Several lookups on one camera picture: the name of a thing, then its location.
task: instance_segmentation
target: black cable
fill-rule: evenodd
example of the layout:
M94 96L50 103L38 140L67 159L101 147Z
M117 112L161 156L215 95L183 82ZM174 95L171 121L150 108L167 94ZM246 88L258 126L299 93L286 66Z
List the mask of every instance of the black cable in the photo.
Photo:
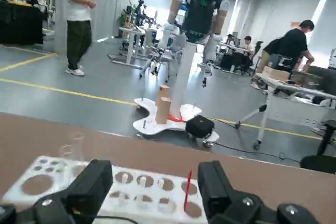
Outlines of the black cable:
M224 145L224 144L219 144L219 143L216 143L214 142L214 144L216 145L219 145L221 147L224 147L224 148L227 148L227 149L231 149L231 150L234 150L234 151L238 151L238 152L244 152L244 153L249 153L249 154L261 154L261 155L265 155L265 156L270 156L270 157L276 157L276 158L279 158L281 160L291 160L291 161L294 161L294 162L297 162L297 163L300 163L300 161L297 161L295 159L292 159L290 157L287 157L285 155L285 153L283 152L280 152L279 155L273 155L273 154L269 154L269 153L263 153L263 152L250 152L250 151L244 151L244 150L240 150L240 149L237 149L237 148L233 148L233 147L230 147L230 146L227 146L227 145Z
M222 120L215 119L215 118L209 118L209 119L214 120L214 121L218 121L218 122L221 122L221 123L224 123L224 124L226 124L226 125L228 125L228 126L230 126L232 128L237 129L236 126L231 125L231 124L229 124L227 122L224 122ZM230 147L230 146L227 146L227 145L224 145L224 144L219 144L219 143L216 143L216 142L214 142L214 144L217 144L217 145L219 145L221 147L224 147L224 148L227 148L227 149L231 149L231 150L234 150L234 151L238 151L238 152L244 152L244 153L249 153L249 154L261 154L261 155L265 155L265 156L276 157L276 158L279 158L281 160L291 160L291 161L300 163L300 161L297 161L295 159L287 157L284 152L280 152L279 155L277 156L277 155L273 155L273 154L269 154L269 153L263 153L263 152L250 152L250 151L240 150L240 149L236 149L236 148L233 148L233 147Z
M135 220L126 218L126 217L118 217L118 216L97 216L96 219L113 219L113 220L125 220L133 224L139 224Z
M81 212L79 212L78 210L76 210L75 208L72 209L73 214L75 215L79 215L85 218L95 218L95 219L110 219L110 220L124 220L124 221L128 221L130 223L133 224L139 224L137 223L135 220L132 220L130 218L127 217L120 217L120 216L102 216L102 215L97 215L97 216L93 216L93 215L85 215L82 214Z
M209 118L209 119L210 119L210 120L217 121L217 122L224 123L224 124L226 124L226 125L228 125L228 126L230 126L230 127L232 127L232 128L235 128L235 129L237 129L237 128L236 128L236 126L234 126L234 125L232 125L232 124L229 124L229 123L227 123L227 122L224 122L224 121L222 121L222 120L215 119L215 118Z

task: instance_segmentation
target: gray floor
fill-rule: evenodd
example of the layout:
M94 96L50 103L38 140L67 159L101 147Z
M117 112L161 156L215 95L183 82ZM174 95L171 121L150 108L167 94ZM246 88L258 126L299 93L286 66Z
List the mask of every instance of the gray floor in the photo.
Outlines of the gray floor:
M141 97L145 85L144 96L155 99L159 85L164 82L163 72L158 78L146 74L145 79L139 80L138 70L110 63L106 54L108 52L117 54L119 42L119 40L112 40L95 43L83 58L82 64L86 73L83 78L64 73L67 64L64 56L51 57L0 72L0 78L128 102ZM30 48L50 51L51 46ZM0 47L0 68L39 56L41 55L36 53ZM202 74L197 68L197 60L200 60L199 57L195 57L185 102L195 103L202 108L204 116L234 121L265 102L266 96L249 86L248 77L215 71L208 81L207 88L202 88ZM171 88L174 86L175 78L173 75L168 83ZM30 87L0 81L0 111L52 122L80 125L125 136L136 136L137 132L132 127L132 123L145 116L145 112L138 111L135 106L81 97L48 90L44 87ZM259 125L260 119L261 116L258 115L248 123ZM267 127L313 135L307 127L274 121L269 121ZM258 129L242 127L238 132L229 125L216 122L215 130L220 135L220 143L241 150L253 151L252 144L257 138ZM189 140L187 135L181 132L168 131L150 139L209 152L298 166L296 162L290 160L282 161L276 157L242 153L221 146L214 146L211 150L207 150L202 147L201 143ZM267 131L260 152L276 156L283 152L287 157L299 160L304 156L314 154L318 144L319 141L316 139ZM334 148L330 146L327 154L333 155L334 151Z

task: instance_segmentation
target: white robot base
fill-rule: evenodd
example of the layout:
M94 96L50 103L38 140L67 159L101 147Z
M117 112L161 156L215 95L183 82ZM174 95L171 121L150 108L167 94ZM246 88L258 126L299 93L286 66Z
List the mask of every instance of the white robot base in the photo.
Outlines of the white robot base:
M140 108L144 108L149 112L146 118L140 119L133 123L133 127L144 135L156 135L165 130L173 131L185 131L185 122L174 122L167 120L166 124L157 124L156 112L157 107L155 102L147 98L137 98L134 102L139 105ZM185 104L180 109L181 117L183 121L188 121L195 116L201 114L202 110L191 104ZM211 148L213 143L219 139L219 135L216 132L212 132L208 138L203 138L203 146Z

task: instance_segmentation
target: dark green pants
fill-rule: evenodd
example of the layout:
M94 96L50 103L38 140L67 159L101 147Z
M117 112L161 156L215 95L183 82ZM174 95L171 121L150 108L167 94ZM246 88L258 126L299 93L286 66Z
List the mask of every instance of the dark green pants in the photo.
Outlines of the dark green pants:
M91 44L91 21L68 21L67 57L69 69L78 69L77 63Z

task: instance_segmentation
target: black t-shirt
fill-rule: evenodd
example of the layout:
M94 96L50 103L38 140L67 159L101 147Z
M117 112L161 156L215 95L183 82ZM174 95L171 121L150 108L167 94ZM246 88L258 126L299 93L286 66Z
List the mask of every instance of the black t-shirt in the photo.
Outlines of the black t-shirt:
M275 39L273 41L270 42L270 44L268 44L265 48L264 51L268 52L268 54L274 54L277 50L278 50L278 46L280 44L280 39Z
M307 51L307 38L300 29L293 29L287 32L279 42L277 49L272 54L280 54L282 56L290 57L296 62L303 51Z

